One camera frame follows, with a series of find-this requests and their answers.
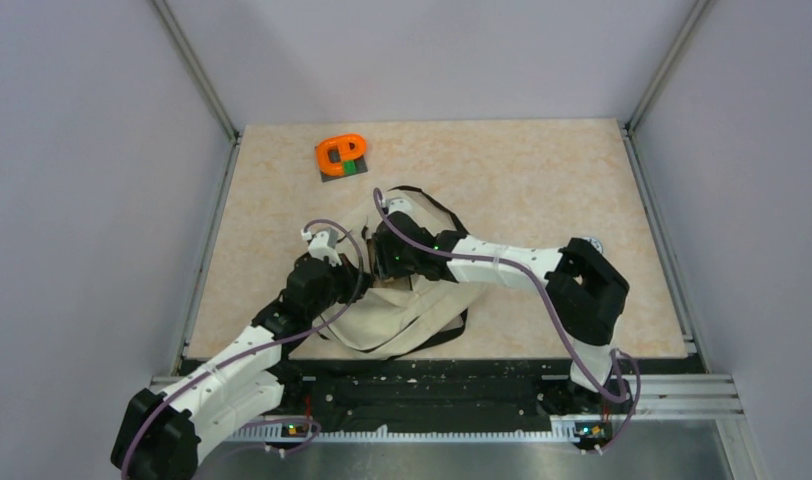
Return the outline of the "beige canvas backpack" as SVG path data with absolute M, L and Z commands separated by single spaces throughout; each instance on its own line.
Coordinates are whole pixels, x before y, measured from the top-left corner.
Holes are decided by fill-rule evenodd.
M 455 230 L 451 214 L 433 206 L 416 187 L 400 186 L 388 192 L 410 202 L 409 215 L 432 234 Z M 373 199 L 363 200 L 339 220 L 360 246 L 364 271 L 371 268 L 371 232 L 381 224 Z M 430 281 L 412 275 L 388 284 L 374 280 L 362 299 L 329 327 L 311 335 L 292 354 L 305 359 L 384 360 L 407 354 L 454 324 L 483 296 L 482 283 Z

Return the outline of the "orange toy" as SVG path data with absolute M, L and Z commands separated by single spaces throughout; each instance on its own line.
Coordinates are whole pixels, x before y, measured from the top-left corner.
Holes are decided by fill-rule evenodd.
M 367 150 L 366 140 L 356 133 L 319 142 L 315 147 L 315 160 L 321 181 L 326 183 L 366 173 Z

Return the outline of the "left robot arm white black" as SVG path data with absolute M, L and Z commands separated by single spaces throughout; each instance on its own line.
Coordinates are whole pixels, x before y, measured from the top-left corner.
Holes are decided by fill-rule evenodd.
M 129 401 L 111 452 L 124 479 L 191 479 L 211 452 L 277 408 L 285 383 L 271 368 L 313 332 L 330 307 L 346 309 L 372 283 L 362 264 L 299 257 L 278 297 L 228 347 L 177 382 Z

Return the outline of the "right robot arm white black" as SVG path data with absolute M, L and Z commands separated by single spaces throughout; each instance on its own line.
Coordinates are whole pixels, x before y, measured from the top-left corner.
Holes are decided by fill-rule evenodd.
M 603 393 L 613 374 L 615 325 L 629 282 L 586 238 L 562 247 L 524 248 L 479 239 L 468 231 L 436 233 L 404 212 L 385 215 L 371 236 L 384 279 L 417 275 L 430 281 L 487 284 L 533 292 L 572 359 L 570 379 Z

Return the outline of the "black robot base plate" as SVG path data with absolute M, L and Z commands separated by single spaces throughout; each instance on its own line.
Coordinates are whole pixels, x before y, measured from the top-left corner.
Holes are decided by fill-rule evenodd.
M 618 421 L 614 404 L 574 385 L 568 359 L 288 360 L 268 418 L 301 417 L 331 434 L 547 432 L 561 420 Z

